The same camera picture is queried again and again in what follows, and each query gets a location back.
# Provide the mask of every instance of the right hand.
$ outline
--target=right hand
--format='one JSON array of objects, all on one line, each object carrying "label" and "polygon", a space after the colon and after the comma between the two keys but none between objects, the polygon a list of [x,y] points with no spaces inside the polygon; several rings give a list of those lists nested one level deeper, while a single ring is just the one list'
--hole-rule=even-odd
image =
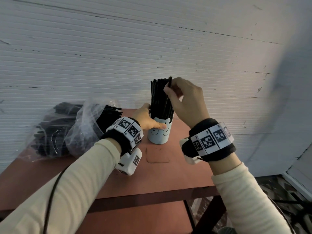
[{"label": "right hand", "polygon": [[210,118],[202,88],[181,77],[174,78],[171,87],[163,89],[171,101],[177,116],[191,129],[204,119]]}]

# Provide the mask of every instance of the cup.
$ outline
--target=cup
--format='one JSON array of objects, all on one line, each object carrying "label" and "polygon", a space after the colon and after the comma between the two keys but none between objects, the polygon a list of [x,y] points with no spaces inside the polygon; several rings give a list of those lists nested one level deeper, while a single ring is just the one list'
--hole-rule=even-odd
[{"label": "cup", "polygon": [[147,138],[149,139],[150,142],[154,144],[164,144],[169,139],[172,121],[170,122],[170,118],[163,120],[157,117],[155,117],[154,120],[156,122],[165,123],[167,125],[167,128],[166,129],[155,129],[155,128],[150,129],[147,135]]}]

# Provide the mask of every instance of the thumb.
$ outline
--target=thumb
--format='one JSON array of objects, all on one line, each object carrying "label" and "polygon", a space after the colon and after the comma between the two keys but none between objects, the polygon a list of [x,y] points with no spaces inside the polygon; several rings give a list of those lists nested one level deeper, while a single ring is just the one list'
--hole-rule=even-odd
[{"label": "thumb", "polygon": [[171,101],[172,107],[174,108],[174,110],[181,104],[179,98],[177,97],[176,93],[169,87],[164,87],[164,92],[166,93],[166,95],[168,95],[168,98]]},{"label": "thumb", "polygon": [[155,120],[153,120],[153,121],[154,121],[153,128],[156,128],[156,129],[166,129],[167,128],[167,125],[165,123],[156,122]]}]

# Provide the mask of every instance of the hand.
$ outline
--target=hand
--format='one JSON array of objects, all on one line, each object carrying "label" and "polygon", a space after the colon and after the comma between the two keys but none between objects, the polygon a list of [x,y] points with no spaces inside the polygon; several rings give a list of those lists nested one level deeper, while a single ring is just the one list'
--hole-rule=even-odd
[{"label": "hand", "polygon": [[142,130],[149,130],[152,128],[157,128],[157,129],[167,128],[166,124],[156,122],[154,119],[150,118],[149,108],[150,108],[150,105],[148,103],[145,103],[141,108],[136,110],[132,115],[132,118],[136,119],[140,123]]},{"label": "hand", "polygon": [[202,88],[181,77],[172,80],[163,89],[168,95],[177,116],[191,129],[204,119],[210,118]]}]

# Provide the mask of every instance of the long-sleeve shirt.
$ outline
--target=long-sleeve shirt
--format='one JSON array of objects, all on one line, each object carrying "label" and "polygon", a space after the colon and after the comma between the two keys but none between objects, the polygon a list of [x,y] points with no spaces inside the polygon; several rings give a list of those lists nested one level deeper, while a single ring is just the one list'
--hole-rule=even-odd
[{"label": "long-sleeve shirt", "polygon": [[[119,160],[116,147],[103,139],[69,166],[54,193],[48,233],[76,232]],[[42,233],[47,202],[57,176],[4,219],[0,233]],[[291,233],[244,164],[212,179],[237,233]]]}]

